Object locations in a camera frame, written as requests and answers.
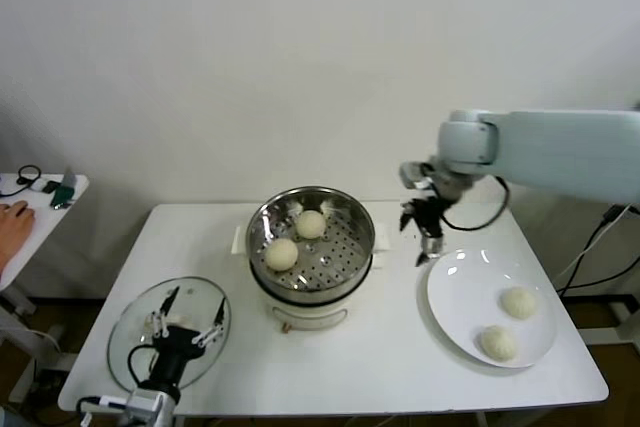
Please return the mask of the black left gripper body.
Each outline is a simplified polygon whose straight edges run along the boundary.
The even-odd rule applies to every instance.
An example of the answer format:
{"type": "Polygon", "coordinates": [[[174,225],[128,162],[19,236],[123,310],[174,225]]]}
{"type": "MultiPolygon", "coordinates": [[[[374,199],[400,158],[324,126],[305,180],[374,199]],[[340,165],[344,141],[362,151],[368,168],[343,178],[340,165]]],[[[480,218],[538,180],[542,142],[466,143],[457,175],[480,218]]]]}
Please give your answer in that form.
{"type": "Polygon", "coordinates": [[[178,387],[189,362],[204,355],[204,348],[195,340],[200,333],[181,326],[170,325],[168,336],[153,340],[157,353],[149,380],[178,387]]]}

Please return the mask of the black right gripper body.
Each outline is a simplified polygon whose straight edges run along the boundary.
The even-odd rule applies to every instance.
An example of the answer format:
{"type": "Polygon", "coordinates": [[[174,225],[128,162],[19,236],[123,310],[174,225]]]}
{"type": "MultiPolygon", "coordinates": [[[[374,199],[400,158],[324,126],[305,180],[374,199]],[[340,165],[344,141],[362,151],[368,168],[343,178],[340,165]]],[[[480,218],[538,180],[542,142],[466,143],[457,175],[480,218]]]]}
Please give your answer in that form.
{"type": "Polygon", "coordinates": [[[438,197],[414,198],[408,202],[408,212],[423,237],[443,237],[441,218],[449,202],[438,197]]]}

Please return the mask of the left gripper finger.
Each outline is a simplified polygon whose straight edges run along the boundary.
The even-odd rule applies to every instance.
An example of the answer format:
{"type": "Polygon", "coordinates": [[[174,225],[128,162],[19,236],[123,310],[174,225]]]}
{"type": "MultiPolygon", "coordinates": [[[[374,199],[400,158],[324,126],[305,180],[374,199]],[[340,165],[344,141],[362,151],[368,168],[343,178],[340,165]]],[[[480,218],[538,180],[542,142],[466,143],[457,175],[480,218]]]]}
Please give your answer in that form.
{"type": "Polygon", "coordinates": [[[225,299],[222,299],[216,312],[212,326],[192,339],[192,344],[199,348],[206,348],[223,331],[225,316],[225,299]]]}
{"type": "Polygon", "coordinates": [[[151,322],[154,338],[168,338],[169,328],[167,324],[168,314],[173,306],[173,303],[178,295],[179,287],[172,289],[162,302],[160,308],[157,311],[151,313],[151,322]]]}

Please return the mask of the bare person hand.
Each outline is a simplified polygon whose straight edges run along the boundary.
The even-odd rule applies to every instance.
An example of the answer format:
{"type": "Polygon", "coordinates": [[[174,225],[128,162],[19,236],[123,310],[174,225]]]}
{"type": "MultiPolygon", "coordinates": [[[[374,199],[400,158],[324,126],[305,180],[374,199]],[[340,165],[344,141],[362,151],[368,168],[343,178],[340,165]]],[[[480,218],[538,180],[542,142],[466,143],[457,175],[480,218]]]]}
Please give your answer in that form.
{"type": "Polygon", "coordinates": [[[1,205],[0,270],[4,271],[24,246],[35,223],[34,210],[22,200],[1,205]]]}

